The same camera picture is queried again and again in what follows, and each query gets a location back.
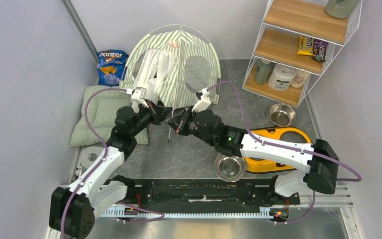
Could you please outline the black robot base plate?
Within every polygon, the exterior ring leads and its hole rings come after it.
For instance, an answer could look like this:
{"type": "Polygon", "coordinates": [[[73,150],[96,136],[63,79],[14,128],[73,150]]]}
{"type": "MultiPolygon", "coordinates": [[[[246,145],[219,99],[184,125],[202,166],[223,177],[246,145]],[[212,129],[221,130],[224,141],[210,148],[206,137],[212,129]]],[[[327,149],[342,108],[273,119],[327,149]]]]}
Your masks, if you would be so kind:
{"type": "Polygon", "coordinates": [[[299,193],[284,197],[274,192],[276,178],[249,178],[237,182],[220,179],[128,179],[115,180],[127,185],[124,202],[156,205],[162,202],[244,202],[249,205],[299,205],[299,193]]]}

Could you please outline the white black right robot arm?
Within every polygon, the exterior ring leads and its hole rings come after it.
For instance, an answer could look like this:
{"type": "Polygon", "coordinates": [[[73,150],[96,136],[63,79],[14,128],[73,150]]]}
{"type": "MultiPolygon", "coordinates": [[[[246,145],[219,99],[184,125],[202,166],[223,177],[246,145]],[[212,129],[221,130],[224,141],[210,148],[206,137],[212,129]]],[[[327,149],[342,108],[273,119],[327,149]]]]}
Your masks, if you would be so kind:
{"type": "Polygon", "coordinates": [[[274,186],[267,190],[267,197],[274,204],[300,190],[326,195],[336,191],[339,160],[324,140],[310,144],[265,138],[225,125],[211,110],[193,113],[186,109],[167,124],[176,134],[193,135],[222,155],[266,159],[294,168],[294,172],[274,179],[274,186]]]}

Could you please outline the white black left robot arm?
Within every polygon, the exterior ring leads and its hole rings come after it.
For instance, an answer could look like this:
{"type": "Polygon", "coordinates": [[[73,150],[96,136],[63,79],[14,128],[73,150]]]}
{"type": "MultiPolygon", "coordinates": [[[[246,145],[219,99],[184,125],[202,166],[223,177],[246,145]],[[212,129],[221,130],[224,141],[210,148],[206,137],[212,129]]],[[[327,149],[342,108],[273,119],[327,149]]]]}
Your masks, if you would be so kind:
{"type": "Polygon", "coordinates": [[[76,239],[84,239],[91,232],[96,218],[118,201],[135,200],[135,188],[119,180],[105,184],[115,169],[132,154],[136,135],[148,125],[160,125],[172,108],[155,105],[121,107],[114,120],[110,138],[104,142],[102,153],[87,171],[68,187],[57,187],[51,195],[49,227],[76,239]]]}

